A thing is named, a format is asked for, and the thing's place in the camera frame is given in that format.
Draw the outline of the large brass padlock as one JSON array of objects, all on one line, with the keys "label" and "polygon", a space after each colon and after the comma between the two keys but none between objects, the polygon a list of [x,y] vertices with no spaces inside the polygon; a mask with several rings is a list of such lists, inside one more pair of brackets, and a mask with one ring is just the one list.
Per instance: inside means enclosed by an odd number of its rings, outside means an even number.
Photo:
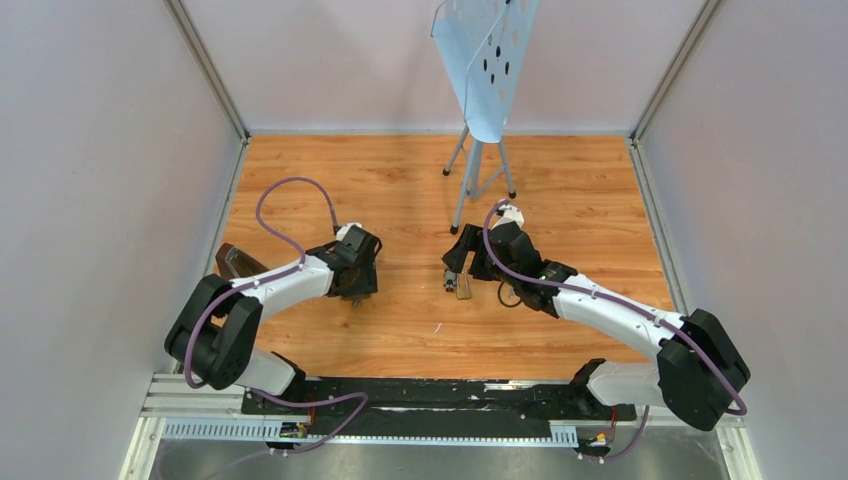
[{"label": "large brass padlock", "polygon": [[364,301],[378,291],[377,282],[370,278],[360,278],[350,284],[339,285],[335,294],[345,301]]}]

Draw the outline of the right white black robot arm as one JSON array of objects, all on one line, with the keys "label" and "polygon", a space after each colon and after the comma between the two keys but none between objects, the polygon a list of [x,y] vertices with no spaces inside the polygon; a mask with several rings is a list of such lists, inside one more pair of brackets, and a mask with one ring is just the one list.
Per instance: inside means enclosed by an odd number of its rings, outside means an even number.
[{"label": "right white black robot arm", "polygon": [[751,371],[707,310],[665,311],[613,292],[571,266],[543,258],[514,221],[490,230],[465,225],[442,262],[448,291],[463,272],[502,283],[528,308],[589,326],[645,357],[643,363],[601,360],[582,369],[577,376],[583,382],[570,393],[584,417],[619,404],[660,406],[688,426],[710,431],[724,415],[747,412],[739,394]]}]

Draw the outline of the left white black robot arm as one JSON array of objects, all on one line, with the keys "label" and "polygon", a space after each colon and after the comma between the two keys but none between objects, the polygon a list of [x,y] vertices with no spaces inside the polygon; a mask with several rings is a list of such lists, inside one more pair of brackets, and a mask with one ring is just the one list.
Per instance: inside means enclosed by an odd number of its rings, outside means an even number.
[{"label": "left white black robot arm", "polygon": [[306,300],[354,303],[375,294],[381,248],[376,235],[348,223],[333,241],[302,250],[282,267],[232,280],[209,274],[189,296],[164,350],[183,364],[193,388],[238,385],[264,392],[283,413],[296,412],[306,400],[306,374],[281,354],[257,348],[261,324]]}]

